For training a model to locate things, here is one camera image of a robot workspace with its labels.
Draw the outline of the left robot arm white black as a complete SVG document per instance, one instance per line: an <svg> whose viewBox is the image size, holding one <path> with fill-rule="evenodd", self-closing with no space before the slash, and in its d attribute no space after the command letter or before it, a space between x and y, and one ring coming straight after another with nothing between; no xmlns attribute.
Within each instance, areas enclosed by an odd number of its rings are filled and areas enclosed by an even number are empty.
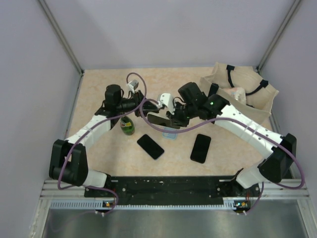
<svg viewBox="0 0 317 238"><path fill-rule="evenodd" d="M112 192L110 175L88 168L87 151L98 139L113 127L124 114L140 116L139 105L144 99L139 90L130 98L124 98L119 85L106 87L102 106L92 119L77 133L66 140L56 140L53 144L49 177L72 186L94 186L100 196Z"/></svg>

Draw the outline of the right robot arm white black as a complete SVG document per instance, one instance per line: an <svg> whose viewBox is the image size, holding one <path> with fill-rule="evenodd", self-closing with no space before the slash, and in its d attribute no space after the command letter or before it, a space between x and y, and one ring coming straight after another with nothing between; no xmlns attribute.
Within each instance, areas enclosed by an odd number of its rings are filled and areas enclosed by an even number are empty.
<svg viewBox="0 0 317 238"><path fill-rule="evenodd" d="M263 160L238 172L231 184L232 192L243 196L256 183L280 183L296 152L297 139L290 133L283 136L266 129L241 113L232 103L212 90L208 95L198 85L189 82L178 90L183 103L175 102L168 93L159 96L159 103L168 108L166 116L177 126L186 127L190 119L213 120L220 126L252 145Z"/></svg>

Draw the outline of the bare black phone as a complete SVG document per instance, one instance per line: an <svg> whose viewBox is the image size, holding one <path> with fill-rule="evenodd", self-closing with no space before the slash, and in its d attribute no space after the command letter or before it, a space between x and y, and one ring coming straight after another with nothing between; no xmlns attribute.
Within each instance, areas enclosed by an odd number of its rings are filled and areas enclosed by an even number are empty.
<svg viewBox="0 0 317 238"><path fill-rule="evenodd" d="M163 153L164 149L160 147L151 137L144 134L137 140L137 144L153 159L157 160Z"/></svg>

